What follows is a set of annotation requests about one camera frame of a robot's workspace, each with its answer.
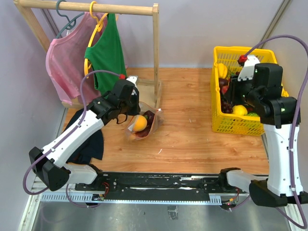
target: wooden clothes rack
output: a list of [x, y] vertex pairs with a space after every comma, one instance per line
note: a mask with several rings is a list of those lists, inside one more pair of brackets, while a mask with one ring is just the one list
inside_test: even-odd
[[[13, 0], [21, 15], [25, 18], [32, 32], [47, 52], [50, 41], [45, 34], [43, 28], [39, 24], [37, 18], [33, 14], [31, 8], [40, 9], [56, 9], [56, 1], [44, 0]], [[89, 12], [90, 3], [78, 2], [61, 2], [59, 10], [67, 11], [81, 11]], [[138, 90], [140, 92], [140, 101], [149, 104], [152, 107], [159, 108], [160, 98], [162, 93], [162, 82], [158, 78], [159, 68], [159, 10], [158, 4], [155, 3], [153, 7], [145, 6], [124, 6], [124, 5], [109, 5], [109, 4], [94, 4], [93, 12], [98, 13], [119, 13], [119, 14], [133, 14], [153, 17], [153, 49], [154, 49], [154, 79], [139, 79]], [[82, 108], [77, 98], [73, 99], [73, 105], [63, 103], [65, 107]]]

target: navy cloth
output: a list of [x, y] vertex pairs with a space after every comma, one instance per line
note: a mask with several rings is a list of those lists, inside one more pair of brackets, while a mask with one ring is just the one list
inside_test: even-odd
[[[75, 113], [67, 124], [65, 130], [67, 130], [78, 118], [82, 115], [83, 109], [80, 109]], [[98, 130], [91, 135], [86, 141], [84, 141], [79, 148], [68, 158], [67, 162], [75, 164], [89, 164], [91, 158], [102, 160], [104, 152], [104, 138], [101, 130]]]

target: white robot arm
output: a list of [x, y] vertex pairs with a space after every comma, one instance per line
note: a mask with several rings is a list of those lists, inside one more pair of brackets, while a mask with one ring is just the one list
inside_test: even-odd
[[[250, 62], [253, 62], [254, 69], [251, 69]], [[231, 79], [225, 97], [229, 102], [253, 106], [260, 116], [268, 143], [269, 176], [254, 176], [238, 168], [223, 169], [220, 173], [221, 185], [249, 192], [254, 203], [260, 206], [295, 204], [294, 192], [302, 204], [308, 203], [308, 193], [303, 191], [298, 172], [296, 141], [300, 115], [295, 128], [293, 160], [289, 155], [289, 138], [297, 100], [293, 97], [281, 97], [282, 68], [279, 65], [255, 63], [256, 59], [252, 57], [246, 60], [239, 76], [244, 72], [245, 76], [253, 78]], [[293, 179], [296, 189], [291, 187]]]
[[70, 165], [66, 162], [84, 141], [110, 120], [117, 119], [119, 114], [139, 114], [137, 80], [136, 76], [118, 80], [111, 92], [94, 99], [88, 105], [86, 113], [57, 139], [44, 146], [42, 150], [35, 147], [29, 152], [31, 163], [49, 152], [33, 167], [33, 171], [51, 191], [56, 191], [68, 183], [95, 183], [98, 169], [89, 165]]

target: fruit basket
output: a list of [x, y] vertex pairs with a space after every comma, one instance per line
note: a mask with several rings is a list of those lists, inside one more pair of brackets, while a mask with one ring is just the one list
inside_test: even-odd
[[[211, 102], [212, 102], [212, 129], [215, 132], [254, 135], [264, 133], [260, 117], [225, 114], [221, 111], [220, 88], [218, 83], [218, 64], [226, 65], [230, 71], [241, 71], [237, 60], [240, 55], [247, 53], [250, 47], [215, 47], [214, 63], [211, 76]], [[261, 63], [277, 63], [274, 52], [271, 50], [255, 49], [251, 52]], [[287, 97], [288, 93], [282, 89], [282, 96]]]

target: plastic bag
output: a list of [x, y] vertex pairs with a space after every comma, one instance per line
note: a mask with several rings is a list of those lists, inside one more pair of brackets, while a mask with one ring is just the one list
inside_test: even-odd
[[161, 109], [154, 109], [144, 102], [139, 102], [139, 107], [140, 107], [139, 114], [142, 116], [145, 113], [146, 115], [149, 115], [150, 113], [148, 111], [154, 113], [153, 122], [150, 125], [148, 124], [147, 127], [143, 131], [134, 132], [132, 131], [134, 127], [135, 119], [136, 119], [136, 117], [134, 116], [125, 129], [127, 138], [130, 141], [138, 141], [138, 140], [147, 138], [149, 135], [154, 133], [164, 122], [164, 115]]

